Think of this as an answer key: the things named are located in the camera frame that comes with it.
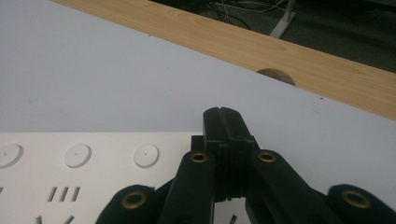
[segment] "white table surface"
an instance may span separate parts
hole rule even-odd
[[[46,0],[0,0],[0,132],[196,132],[213,106],[322,192],[396,208],[396,122]]]

